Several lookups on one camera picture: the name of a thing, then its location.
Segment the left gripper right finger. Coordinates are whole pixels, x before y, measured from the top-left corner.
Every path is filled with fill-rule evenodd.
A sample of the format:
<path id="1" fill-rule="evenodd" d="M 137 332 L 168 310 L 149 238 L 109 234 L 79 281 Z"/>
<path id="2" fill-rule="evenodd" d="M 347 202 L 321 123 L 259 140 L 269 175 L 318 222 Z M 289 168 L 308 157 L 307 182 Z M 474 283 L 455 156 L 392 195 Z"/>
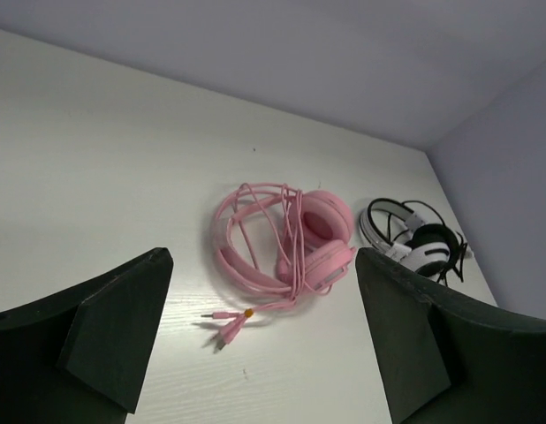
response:
<path id="1" fill-rule="evenodd" d="M 546 423 L 546 320 L 362 248 L 355 267 L 395 423 Z"/>

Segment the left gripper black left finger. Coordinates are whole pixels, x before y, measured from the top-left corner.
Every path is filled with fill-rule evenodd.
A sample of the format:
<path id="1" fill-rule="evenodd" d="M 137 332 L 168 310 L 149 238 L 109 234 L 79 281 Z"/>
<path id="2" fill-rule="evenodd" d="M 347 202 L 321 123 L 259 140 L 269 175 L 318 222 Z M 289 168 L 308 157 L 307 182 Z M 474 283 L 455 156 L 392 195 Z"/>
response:
<path id="1" fill-rule="evenodd" d="M 0 312 L 0 423 L 123 423 L 135 413 L 173 259 L 154 248 Z"/>

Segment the pink headphones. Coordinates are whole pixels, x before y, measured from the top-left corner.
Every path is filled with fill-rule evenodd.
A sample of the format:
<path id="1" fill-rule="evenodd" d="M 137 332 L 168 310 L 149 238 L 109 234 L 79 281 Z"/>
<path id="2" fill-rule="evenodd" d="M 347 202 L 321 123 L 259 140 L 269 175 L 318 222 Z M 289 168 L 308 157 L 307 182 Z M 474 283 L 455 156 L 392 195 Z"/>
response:
<path id="1" fill-rule="evenodd" d="M 262 213 L 277 243 L 276 274 L 261 271 L 243 221 Z M 234 247 L 235 227 L 247 242 L 251 261 Z M 335 194 L 303 192 L 287 184 L 242 184 L 216 209 L 212 230 L 224 272 L 248 292 L 293 301 L 302 292 L 324 294 L 347 273 L 355 248 L 353 214 Z"/>

